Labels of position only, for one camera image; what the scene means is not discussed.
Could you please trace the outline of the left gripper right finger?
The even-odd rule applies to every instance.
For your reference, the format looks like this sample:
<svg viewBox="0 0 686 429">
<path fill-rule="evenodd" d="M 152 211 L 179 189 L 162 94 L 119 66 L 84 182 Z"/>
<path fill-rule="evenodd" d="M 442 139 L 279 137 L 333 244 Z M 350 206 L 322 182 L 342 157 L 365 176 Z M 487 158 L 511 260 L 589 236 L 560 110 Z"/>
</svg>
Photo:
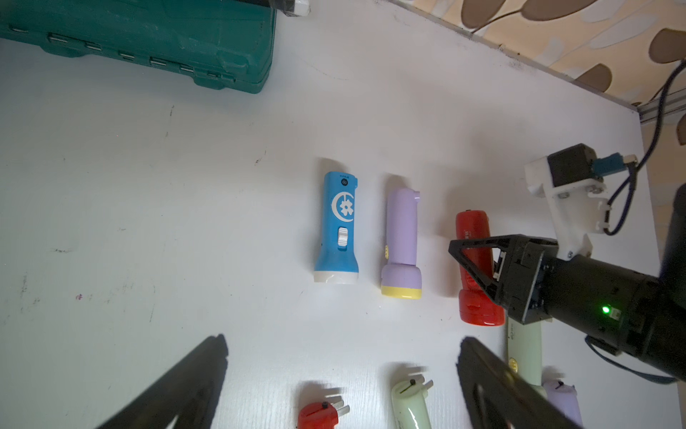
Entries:
<svg viewBox="0 0 686 429">
<path fill-rule="evenodd" d="M 475 337 L 461 341 L 457 373 L 474 428 L 576 428 Z"/>
</svg>

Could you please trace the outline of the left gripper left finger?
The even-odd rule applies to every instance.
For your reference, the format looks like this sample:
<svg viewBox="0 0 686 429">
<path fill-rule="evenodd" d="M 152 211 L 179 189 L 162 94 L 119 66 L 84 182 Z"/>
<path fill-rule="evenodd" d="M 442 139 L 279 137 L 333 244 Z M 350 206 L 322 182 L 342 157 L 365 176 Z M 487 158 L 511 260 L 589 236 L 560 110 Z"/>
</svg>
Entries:
<svg viewBox="0 0 686 429">
<path fill-rule="evenodd" d="M 229 350 L 209 336 L 103 428 L 209 428 L 223 389 Z"/>
</svg>

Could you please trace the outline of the green flashlight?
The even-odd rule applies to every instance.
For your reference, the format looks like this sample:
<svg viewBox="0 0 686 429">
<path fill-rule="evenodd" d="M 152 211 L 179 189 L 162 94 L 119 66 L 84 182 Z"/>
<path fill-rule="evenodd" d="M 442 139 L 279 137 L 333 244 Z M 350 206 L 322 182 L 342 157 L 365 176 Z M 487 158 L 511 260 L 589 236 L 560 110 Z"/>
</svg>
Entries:
<svg viewBox="0 0 686 429">
<path fill-rule="evenodd" d="M 540 323 L 522 325 L 512 318 L 507 320 L 507 364 L 534 390 L 544 392 Z"/>
<path fill-rule="evenodd" d="M 422 375 L 412 375 L 391 388 L 391 404 L 397 429 L 431 429 L 432 424 L 426 405 L 432 380 Z"/>
</svg>

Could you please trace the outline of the red flashlight back row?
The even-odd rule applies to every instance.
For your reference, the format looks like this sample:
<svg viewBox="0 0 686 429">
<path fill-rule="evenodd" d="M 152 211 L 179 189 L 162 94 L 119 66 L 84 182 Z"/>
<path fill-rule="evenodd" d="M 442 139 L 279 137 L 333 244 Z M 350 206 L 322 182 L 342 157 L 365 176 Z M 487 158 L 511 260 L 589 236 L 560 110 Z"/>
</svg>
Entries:
<svg viewBox="0 0 686 429">
<path fill-rule="evenodd" d="M 480 210 L 467 210 L 456 216 L 456 233 L 459 240 L 476 240 L 491 237 L 489 218 Z M 474 248 L 464 252 L 489 277 L 493 276 L 493 254 L 489 248 Z M 495 305 L 479 287 L 473 277 L 459 268 L 462 289 L 459 291 L 459 311 L 463 322 L 478 326 L 502 326 L 506 322 L 505 310 Z"/>
</svg>

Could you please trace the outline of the purple flashlight back row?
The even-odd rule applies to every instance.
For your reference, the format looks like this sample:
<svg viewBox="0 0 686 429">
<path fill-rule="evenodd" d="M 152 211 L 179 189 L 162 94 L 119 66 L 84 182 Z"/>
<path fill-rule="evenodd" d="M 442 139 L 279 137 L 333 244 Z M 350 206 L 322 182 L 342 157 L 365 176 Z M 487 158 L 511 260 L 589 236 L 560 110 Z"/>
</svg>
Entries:
<svg viewBox="0 0 686 429">
<path fill-rule="evenodd" d="M 395 189 L 387 201 L 386 265 L 382 268 L 382 294 L 391 298 L 419 300 L 422 273 L 417 266 L 418 205 L 420 192 Z"/>
</svg>

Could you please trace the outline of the blue flashlight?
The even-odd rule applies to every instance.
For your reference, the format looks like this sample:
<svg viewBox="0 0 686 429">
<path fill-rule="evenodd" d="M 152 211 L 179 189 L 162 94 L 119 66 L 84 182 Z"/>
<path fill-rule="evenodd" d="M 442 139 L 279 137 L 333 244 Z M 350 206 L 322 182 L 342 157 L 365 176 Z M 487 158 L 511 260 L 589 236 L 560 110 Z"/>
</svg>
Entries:
<svg viewBox="0 0 686 429">
<path fill-rule="evenodd" d="M 352 284 L 359 277 L 355 255 L 357 178 L 330 172 L 323 181 L 321 247 L 314 266 L 314 281 Z"/>
</svg>

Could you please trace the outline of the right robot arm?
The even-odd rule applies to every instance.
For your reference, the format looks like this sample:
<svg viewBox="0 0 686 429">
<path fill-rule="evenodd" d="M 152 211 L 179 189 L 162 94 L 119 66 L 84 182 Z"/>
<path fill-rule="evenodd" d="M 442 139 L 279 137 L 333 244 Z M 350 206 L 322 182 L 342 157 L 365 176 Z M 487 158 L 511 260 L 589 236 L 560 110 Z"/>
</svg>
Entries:
<svg viewBox="0 0 686 429">
<path fill-rule="evenodd" d="M 555 241 L 521 234 L 454 240 L 448 252 L 517 323 L 557 319 L 595 351 L 626 353 L 665 374 L 646 380 L 684 380 L 684 187 L 675 193 L 658 277 L 582 255 L 565 261 Z"/>
</svg>

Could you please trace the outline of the purple flashlight front right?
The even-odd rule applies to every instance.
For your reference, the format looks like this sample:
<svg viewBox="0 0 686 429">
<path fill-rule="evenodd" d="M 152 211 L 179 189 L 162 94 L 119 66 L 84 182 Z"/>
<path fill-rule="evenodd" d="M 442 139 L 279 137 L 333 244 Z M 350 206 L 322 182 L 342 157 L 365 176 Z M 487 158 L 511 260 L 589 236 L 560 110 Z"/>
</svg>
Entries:
<svg viewBox="0 0 686 429">
<path fill-rule="evenodd" d="M 548 401 L 568 419 L 583 426 L 578 395 L 575 387 L 561 380 L 548 380 L 542 384 Z"/>
</svg>

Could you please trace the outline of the green flashlight front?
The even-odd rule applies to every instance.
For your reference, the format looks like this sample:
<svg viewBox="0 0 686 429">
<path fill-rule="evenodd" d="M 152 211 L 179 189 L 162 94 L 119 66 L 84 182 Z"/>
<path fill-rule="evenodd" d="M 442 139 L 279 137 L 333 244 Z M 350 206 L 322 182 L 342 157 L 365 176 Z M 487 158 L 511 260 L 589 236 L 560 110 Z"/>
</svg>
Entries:
<svg viewBox="0 0 686 429">
<path fill-rule="evenodd" d="M 432 424 L 426 405 L 432 380 L 422 375 L 412 375 L 391 388 L 391 404 L 397 429 L 431 429 Z"/>
</svg>

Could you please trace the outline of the red flashlight front left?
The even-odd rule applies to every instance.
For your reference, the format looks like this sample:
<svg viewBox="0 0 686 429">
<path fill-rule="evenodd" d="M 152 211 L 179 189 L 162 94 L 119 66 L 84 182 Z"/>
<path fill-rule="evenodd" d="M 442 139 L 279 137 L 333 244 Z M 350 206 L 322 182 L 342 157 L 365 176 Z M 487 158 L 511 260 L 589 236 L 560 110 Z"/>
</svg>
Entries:
<svg viewBox="0 0 686 429">
<path fill-rule="evenodd" d="M 343 399 L 312 402 L 300 409 L 297 429 L 335 429 L 348 412 L 350 406 Z"/>
</svg>

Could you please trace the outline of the green tool case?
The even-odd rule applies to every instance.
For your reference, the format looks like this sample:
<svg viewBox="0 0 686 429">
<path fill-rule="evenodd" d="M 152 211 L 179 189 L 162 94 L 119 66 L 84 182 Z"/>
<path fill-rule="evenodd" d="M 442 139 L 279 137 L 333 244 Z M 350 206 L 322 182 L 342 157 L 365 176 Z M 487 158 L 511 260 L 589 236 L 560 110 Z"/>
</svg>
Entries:
<svg viewBox="0 0 686 429">
<path fill-rule="evenodd" d="M 1 36 L 257 94 L 273 63 L 277 12 L 241 1 L 3 1 Z"/>
</svg>

